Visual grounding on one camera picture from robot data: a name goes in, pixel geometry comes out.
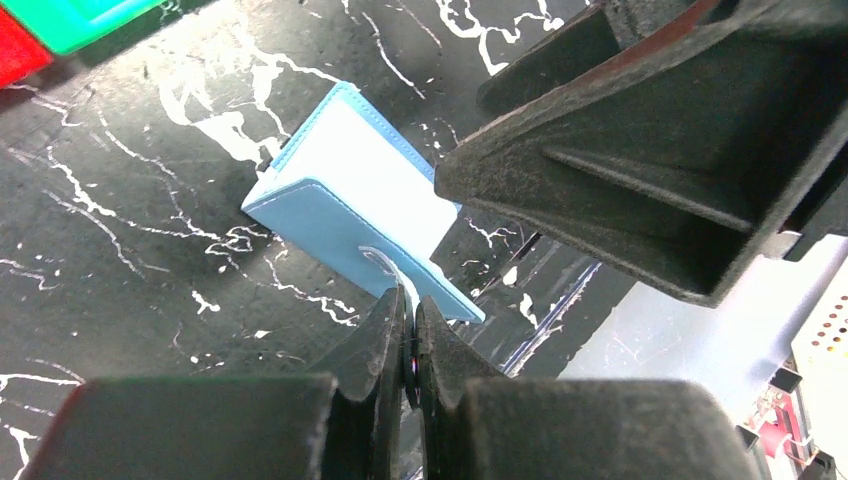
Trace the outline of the blue card holder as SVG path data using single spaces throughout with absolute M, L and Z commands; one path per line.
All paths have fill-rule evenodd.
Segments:
M 485 319 L 431 259 L 459 205 L 435 193 L 433 167 L 351 83 L 328 92 L 241 209 L 375 297 L 403 273 L 447 319 Z

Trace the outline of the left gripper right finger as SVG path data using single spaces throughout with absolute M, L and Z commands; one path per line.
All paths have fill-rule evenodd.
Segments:
M 714 397 L 677 380 L 510 378 L 416 312 L 428 479 L 754 479 Z

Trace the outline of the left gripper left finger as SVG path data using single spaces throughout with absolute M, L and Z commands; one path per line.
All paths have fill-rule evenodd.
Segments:
M 295 375 L 100 378 L 63 404 L 27 479 L 395 479 L 406 293 Z

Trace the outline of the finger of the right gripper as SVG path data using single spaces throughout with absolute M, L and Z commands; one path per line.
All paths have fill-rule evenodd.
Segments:
M 846 3 L 631 2 L 632 43 L 491 116 L 436 193 L 709 307 L 777 235 L 845 235 Z
M 596 1 L 485 81 L 476 104 L 504 115 L 620 53 L 635 38 L 631 1 Z

